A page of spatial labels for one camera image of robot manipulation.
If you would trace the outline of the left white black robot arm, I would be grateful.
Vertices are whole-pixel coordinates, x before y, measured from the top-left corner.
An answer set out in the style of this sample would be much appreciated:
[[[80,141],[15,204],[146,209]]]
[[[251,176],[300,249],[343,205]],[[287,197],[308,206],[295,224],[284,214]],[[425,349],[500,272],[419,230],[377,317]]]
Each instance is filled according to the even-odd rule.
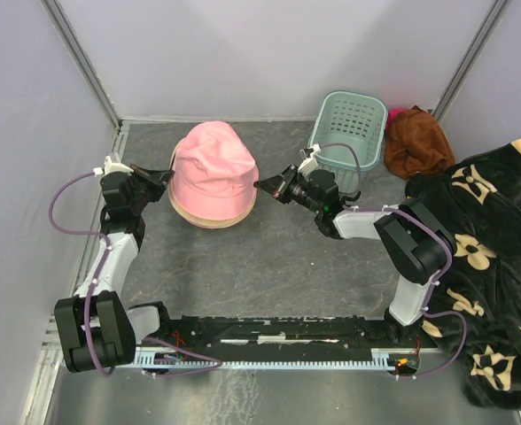
[[[144,208],[164,195],[173,170],[149,170],[105,159],[88,172],[99,181],[104,205],[99,215],[97,256],[83,283],[54,308],[66,368],[110,375],[131,363],[146,338],[163,345],[173,335],[167,308],[160,301],[129,309],[121,302],[128,270],[144,240]]]

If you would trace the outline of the beige pink hats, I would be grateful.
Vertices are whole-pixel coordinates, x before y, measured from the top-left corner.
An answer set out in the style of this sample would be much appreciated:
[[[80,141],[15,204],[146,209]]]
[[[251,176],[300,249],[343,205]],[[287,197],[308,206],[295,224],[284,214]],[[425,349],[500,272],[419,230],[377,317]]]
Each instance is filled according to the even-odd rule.
[[[229,219],[229,220],[209,220],[200,218],[198,216],[195,216],[186,210],[184,210],[179,203],[176,201],[173,191],[172,191],[172,185],[169,184],[167,187],[167,194],[168,199],[173,206],[174,210],[178,215],[180,215],[183,219],[185,219],[187,222],[189,222],[191,225],[196,226],[198,228],[205,228],[205,229],[221,229],[221,228],[230,228],[232,226],[237,225],[239,222],[243,221],[253,210],[256,199],[257,199],[257,190],[254,190],[254,196],[251,201],[251,203],[246,207],[246,209],[240,213],[236,218]]]

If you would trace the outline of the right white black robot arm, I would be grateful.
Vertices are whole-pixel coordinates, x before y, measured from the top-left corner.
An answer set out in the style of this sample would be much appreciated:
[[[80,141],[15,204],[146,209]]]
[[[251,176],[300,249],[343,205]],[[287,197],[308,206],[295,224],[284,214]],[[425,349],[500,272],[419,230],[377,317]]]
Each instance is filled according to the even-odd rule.
[[[433,289],[451,267],[455,239],[419,200],[380,208],[350,206],[341,196],[335,174],[316,169],[304,175],[294,165],[254,186],[282,204],[291,201],[315,215],[315,225],[336,240],[378,240],[400,277],[385,322],[387,342],[403,346],[416,335],[415,322],[427,310]]]

